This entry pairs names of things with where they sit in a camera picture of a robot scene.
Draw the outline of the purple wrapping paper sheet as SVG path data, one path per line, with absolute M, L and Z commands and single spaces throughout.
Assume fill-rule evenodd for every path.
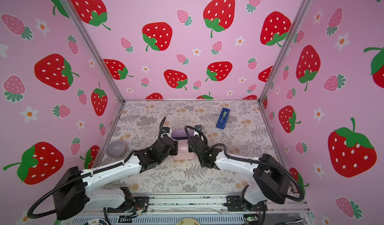
M 175 130 L 171 137 L 178 141 L 178 154 L 173 156 L 174 161 L 193 160 L 196 157 L 194 152 L 189 152 L 188 136 L 185 130 Z

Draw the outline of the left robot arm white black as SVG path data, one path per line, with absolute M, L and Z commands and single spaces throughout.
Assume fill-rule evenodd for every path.
M 86 206 L 96 204 L 91 193 L 100 187 L 129 175 L 135 175 L 155 168 L 169 155 L 178 153 L 178 141 L 169 136 L 158 138 L 145 149 L 133 150 L 120 161 L 93 169 L 80 171 L 70 168 L 55 188 L 39 198 L 28 210 L 29 219 L 38 219 L 55 214 L 57 220 L 65 221 L 82 212 Z M 48 197 L 53 196 L 55 209 L 35 214 L 35 209 Z

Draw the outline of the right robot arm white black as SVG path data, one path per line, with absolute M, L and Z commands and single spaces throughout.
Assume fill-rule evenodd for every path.
M 253 178 L 256 186 L 248 186 L 241 197 L 250 205 L 272 201 L 284 204 L 286 199 L 302 202 L 305 192 L 293 175 L 268 154 L 260 158 L 247 158 L 229 154 L 224 144 L 208 146 L 202 135 L 188 136 L 188 145 L 202 167 L 232 171 Z

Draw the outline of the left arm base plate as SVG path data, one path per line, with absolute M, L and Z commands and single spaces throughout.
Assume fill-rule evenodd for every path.
M 142 213 L 146 212 L 149 205 L 150 197 L 133 196 L 128 187 L 120 187 L 118 192 L 123 192 L 124 201 L 116 208 L 107 208 L 108 213 Z

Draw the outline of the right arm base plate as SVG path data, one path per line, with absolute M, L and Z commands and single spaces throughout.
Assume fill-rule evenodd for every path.
M 266 212 L 268 210 L 266 201 L 261 201 L 256 205 L 245 200 L 245 192 L 249 185 L 246 185 L 239 196 L 227 196 L 224 206 L 229 212 Z

